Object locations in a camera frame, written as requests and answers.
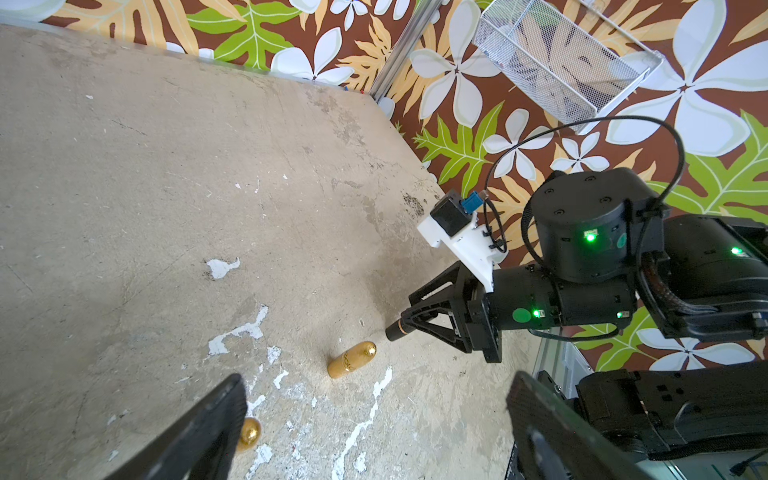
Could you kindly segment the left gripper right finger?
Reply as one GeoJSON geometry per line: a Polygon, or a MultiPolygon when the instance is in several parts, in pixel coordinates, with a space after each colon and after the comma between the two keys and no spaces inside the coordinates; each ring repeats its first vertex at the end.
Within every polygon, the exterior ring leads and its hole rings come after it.
{"type": "Polygon", "coordinates": [[[506,401],[514,437],[508,479],[649,477],[530,374],[515,374],[506,401]]]}

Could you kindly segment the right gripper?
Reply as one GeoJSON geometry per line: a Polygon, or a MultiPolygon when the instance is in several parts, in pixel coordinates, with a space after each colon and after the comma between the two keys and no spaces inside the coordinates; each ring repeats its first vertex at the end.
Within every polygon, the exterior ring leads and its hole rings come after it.
{"type": "Polygon", "coordinates": [[[468,282],[468,269],[461,262],[419,287],[408,300],[411,312],[398,320],[405,334],[418,330],[462,353],[479,351],[487,363],[501,362],[501,336],[491,319],[486,292],[479,282],[468,282]],[[450,327],[434,322],[445,312],[450,327]]]}

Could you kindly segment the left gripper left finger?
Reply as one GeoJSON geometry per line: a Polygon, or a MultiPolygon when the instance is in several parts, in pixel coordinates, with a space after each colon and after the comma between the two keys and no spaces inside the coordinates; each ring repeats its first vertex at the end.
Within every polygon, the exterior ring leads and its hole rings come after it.
{"type": "Polygon", "coordinates": [[[245,384],[226,377],[110,479],[226,479],[244,424],[245,384]]]}

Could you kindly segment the black lipstick tube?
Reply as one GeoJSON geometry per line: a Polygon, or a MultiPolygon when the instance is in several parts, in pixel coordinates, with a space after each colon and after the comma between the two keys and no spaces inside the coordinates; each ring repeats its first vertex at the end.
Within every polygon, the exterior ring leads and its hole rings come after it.
{"type": "Polygon", "coordinates": [[[404,324],[401,319],[398,319],[385,329],[385,335],[390,342],[394,342],[405,337],[413,331],[414,328],[411,325],[404,324]]]}

